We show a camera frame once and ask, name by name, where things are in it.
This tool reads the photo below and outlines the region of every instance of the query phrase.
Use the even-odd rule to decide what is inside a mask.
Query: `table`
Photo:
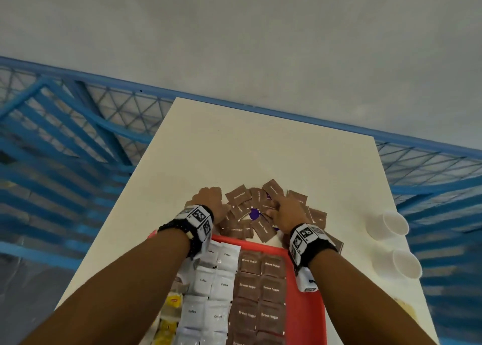
[[[380,243],[365,230],[367,221],[395,210],[372,137],[183,98],[175,100],[59,304],[171,220],[200,188],[220,186],[225,193],[272,178],[327,212],[326,230],[345,243],[342,255],[413,306],[438,342],[420,282],[386,281],[372,268],[377,251],[408,248],[405,238]],[[280,245],[276,238],[269,244]],[[327,335],[329,345],[341,343],[329,319]]]

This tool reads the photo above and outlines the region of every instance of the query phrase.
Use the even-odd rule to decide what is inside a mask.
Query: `gray wall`
[[[482,148],[482,0],[0,0],[0,54]]]

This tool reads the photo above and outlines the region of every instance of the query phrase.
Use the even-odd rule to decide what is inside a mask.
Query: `black wrist strap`
[[[172,221],[159,227],[157,232],[176,228],[183,231],[190,240],[188,257],[198,254],[203,243],[211,238],[214,214],[205,205],[184,208]]]
[[[299,224],[290,233],[290,258],[294,264],[295,271],[302,266],[308,266],[311,260],[321,251],[336,247],[325,232],[314,224]]]

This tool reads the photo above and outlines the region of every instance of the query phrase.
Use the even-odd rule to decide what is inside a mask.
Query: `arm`
[[[268,215],[285,234],[308,221],[297,200],[280,196],[274,201],[278,210]],[[345,345],[435,344],[401,306],[336,251],[319,252],[308,266]]]
[[[217,223],[228,209],[221,197],[220,188],[203,188],[188,203],[208,206]],[[90,278],[21,345],[137,345],[164,304],[189,249],[181,230],[160,231]]]

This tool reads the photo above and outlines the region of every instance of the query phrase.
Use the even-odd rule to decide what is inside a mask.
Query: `red tray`
[[[261,251],[284,257],[286,264],[286,327],[287,345],[326,345],[325,306],[319,292],[301,293],[296,286],[293,264],[288,251],[280,247],[213,235],[214,241],[241,246],[242,249]]]

